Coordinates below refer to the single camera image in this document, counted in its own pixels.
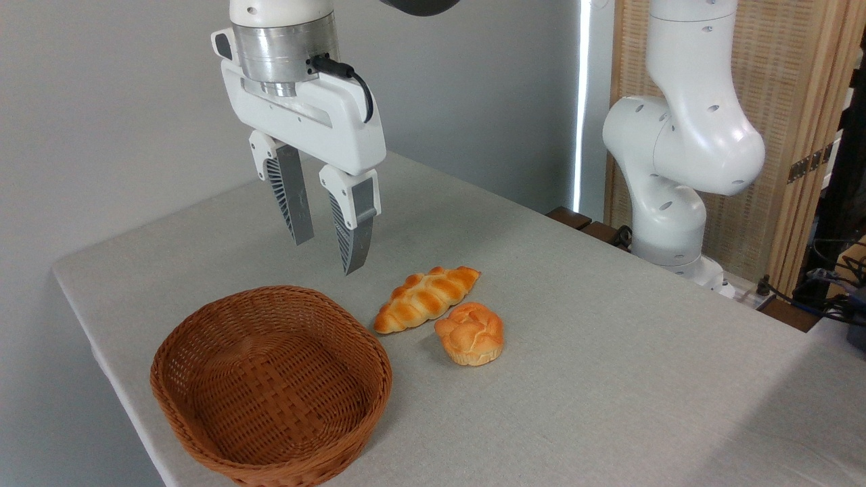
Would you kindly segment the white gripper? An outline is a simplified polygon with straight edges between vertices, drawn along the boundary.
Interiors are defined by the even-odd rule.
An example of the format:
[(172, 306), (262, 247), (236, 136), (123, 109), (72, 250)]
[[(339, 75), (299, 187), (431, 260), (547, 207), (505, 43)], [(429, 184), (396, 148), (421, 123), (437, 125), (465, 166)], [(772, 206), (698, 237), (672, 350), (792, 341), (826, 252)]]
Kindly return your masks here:
[(282, 97), (264, 93), (229, 60), (221, 71), (238, 119), (257, 129), (248, 139), (257, 175), (270, 184), (294, 243), (315, 236), (300, 150), (327, 163), (319, 180), (329, 193), (344, 274), (362, 267), (382, 210), (378, 175), (370, 169), (386, 158), (380, 115), (364, 122), (362, 87), (320, 74), (295, 84), (295, 96)]

